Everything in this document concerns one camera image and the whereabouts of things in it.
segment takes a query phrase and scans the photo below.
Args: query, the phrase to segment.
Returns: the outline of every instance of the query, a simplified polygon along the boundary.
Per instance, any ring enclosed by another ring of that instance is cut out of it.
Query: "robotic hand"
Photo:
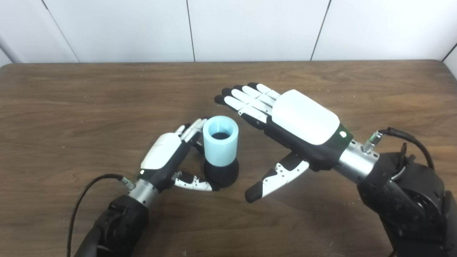
[[[352,141],[353,136],[334,113],[296,90],[280,95],[263,84],[249,83],[223,89],[215,102],[229,106],[249,124],[292,150],[246,191],[249,203],[284,186],[307,169],[332,169],[347,148],[357,151],[360,146]],[[364,178],[375,159],[373,155],[364,156],[361,161],[365,165],[350,179]]]
[[[148,207],[165,189],[174,185],[202,191],[219,189],[197,176],[178,171],[192,147],[203,153],[197,140],[206,121],[206,118],[198,119],[192,125],[182,125],[174,133],[165,133],[157,139],[141,163],[138,181],[133,185],[122,179],[130,191],[109,204],[84,238],[75,257],[130,256],[148,223]]]
[[[382,129],[362,145],[328,109],[296,90],[280,95],[263,84],[225,88],[215,102],[292,151],[245,192],[249,203],[307,169],[334,169],[357,185],[364,204],[380,216],[398,257],[457,257],[456,202],[435,173],[429,152],[412,135]],[[384,135],[418,146],[428,167],[406,156],[406,144],[400,152],[374,152]]]

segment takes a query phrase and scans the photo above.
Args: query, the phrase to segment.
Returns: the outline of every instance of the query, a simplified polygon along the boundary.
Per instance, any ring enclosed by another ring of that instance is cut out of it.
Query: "wooden table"
[[[91,179],[109,172],[134,179],[159,135],[212,115],[239,124],[238,181],[214,193],[165,191],[134,256],[387,256],[377,215],[334,171],[308,172],[245,202],[245,189],[288,152],[213,102],[224,87],[250,81],[301,91],[360,142],[387,126],[410,132],[457,193],[457,83],[438,61],[13,64],[0,71],[0,256],[63,256],[71,210]],[[397,151],[401,142],[385,139],[377,150]],[[197,152],[181,167],[200,174]],[[109,181],[88,192],[73,253],[125,191]]]

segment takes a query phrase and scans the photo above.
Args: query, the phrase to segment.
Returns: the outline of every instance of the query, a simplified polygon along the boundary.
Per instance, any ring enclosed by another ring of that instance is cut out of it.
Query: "black fingertip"
[[[257,85],[258,85],[258,83],[255,83],[255,82],[249,82],[248,83],[248,86],[250,86],[250,87],[252,87],[254,89],[257,89]]]
[[[244,198],[248,203],[253,203],[260,198],[262,198],[263,192],[263,183],[262,181],[257,182],[253,186],[251,186],[246,192],[244,193]]]
[[[192,125],[192,124],[190,124],[190,123],[184,124],[184,130],[183,130],[183,131],[185,131],[186,129],[188,129],[191,125]]]
[[[215,96],[214,101],[215,101],[217,104],[227,105],[227,104],[225,103],[224,98],[225,98],[225,96],[223,96],[223,95],[217,95],[217,96]]]
[[[181,176],[178,179],[187,184],[192,184],[192,182],[194,182],[194,175],[185,171],[181,171]]]
[[[222,89],[222,94],[224,96],[233,96],[232,90],[233,90],[233,88],[224,88],[224,89]]]
[[[238,89],[240,91],[243,91],[243,86],[242,85],[236,85],[233,87],[234,89]]]
[[[218,186],[218,185],[216,185],[216,184],[214,184],[214,183],[211,183],[211,182],[208,182],[208,183],[209,183],[209,185],[211,186],[211,189],[212,189],[213,191],[219,191],[219,189],[221,189],[220,186]]]

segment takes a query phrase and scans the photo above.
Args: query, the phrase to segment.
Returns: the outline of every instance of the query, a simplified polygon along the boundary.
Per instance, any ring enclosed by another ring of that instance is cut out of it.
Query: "metal connector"
[[[379,130],[373,133],[373,135],[370,137],[369,140],[362,146],[362,152],[366,154],[370,154],[376,145],[381,141],[383,138],[384,134],[380,133]]]
[[[130,180],[126,177],[123,177],[121,183],[126,186],[129,190],[133,190],[135,188],[135,184],[133,184]]]

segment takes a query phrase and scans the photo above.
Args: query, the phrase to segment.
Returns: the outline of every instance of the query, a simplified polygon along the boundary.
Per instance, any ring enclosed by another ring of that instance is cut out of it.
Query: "black stand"
[[[235,160],[227,166],[219,167],[209,163],[206,158],[203,163],[203,173],[206,180],[220,187],[231,186],[238,179],[239,163]]]

